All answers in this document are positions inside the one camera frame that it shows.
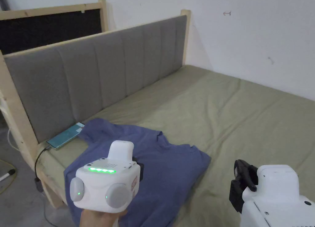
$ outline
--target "hand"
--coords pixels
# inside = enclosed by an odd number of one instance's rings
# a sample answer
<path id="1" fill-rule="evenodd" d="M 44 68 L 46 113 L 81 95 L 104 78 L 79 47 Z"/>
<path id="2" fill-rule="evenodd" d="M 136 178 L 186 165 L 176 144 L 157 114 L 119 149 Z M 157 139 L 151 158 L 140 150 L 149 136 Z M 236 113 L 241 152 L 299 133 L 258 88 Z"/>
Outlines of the hand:
<path id="1" fill-rule="evenodd" d="M 120 213 L 83 210 L 81 213 L 80 227 L 112 227 L 115 220 L 125 214 L 127 214 L 127 210 Z"/>

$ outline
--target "black panel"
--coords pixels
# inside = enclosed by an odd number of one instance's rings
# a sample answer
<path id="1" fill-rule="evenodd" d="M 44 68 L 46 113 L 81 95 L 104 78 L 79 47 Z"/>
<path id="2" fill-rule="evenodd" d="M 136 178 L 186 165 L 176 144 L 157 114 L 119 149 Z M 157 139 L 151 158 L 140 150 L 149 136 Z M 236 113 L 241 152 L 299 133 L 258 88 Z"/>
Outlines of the black panel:
<path id="1" fill-rule="evenodd" d="M 100 9 L 0 21 L 2 54 L 102 32 Z"/>

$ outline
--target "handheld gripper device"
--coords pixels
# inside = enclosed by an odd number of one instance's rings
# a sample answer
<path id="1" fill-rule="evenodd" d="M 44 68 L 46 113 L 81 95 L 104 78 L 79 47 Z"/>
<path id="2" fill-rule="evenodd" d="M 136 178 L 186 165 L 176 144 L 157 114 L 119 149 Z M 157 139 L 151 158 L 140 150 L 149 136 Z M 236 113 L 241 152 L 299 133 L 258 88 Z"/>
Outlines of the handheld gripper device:
<path id="1" fill-rule="evenodd" d="M 119 213 L 136 196 L 143 164 L 133 160 L 134 144 L 116 140 L 107 158 L 80 167 L 70 183 L 70 198 L 78 208 Z"/>

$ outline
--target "red label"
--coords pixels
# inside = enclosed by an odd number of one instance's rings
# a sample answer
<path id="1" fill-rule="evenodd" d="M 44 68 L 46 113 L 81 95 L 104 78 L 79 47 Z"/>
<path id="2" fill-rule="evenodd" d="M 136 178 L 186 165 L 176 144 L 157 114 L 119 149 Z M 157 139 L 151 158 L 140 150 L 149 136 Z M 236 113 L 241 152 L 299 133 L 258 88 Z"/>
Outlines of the red label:
<path id="1" fill-rule="evenodd" d="M 136 176 L 136 177 L 134 178 L 134 180 L 132 181 L 131 190 L 134 189 L 134 187 L 136 186 L 137 182 L 138 182 L 138 176 Z"/>

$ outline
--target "white wall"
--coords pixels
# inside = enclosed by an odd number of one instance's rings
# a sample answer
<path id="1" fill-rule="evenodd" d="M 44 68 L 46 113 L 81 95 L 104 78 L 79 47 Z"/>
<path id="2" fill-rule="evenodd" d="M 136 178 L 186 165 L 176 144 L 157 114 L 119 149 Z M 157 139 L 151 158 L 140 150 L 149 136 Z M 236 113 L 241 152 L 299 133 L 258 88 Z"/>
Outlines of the white wall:
<path id="1" fill-rule="evenodd" d="M 12 9 L 97 0 L 8 0 Z M 107 0 L 109 28 L 191 9 L 187 64 L 315 100 L 315 0 Z"/>

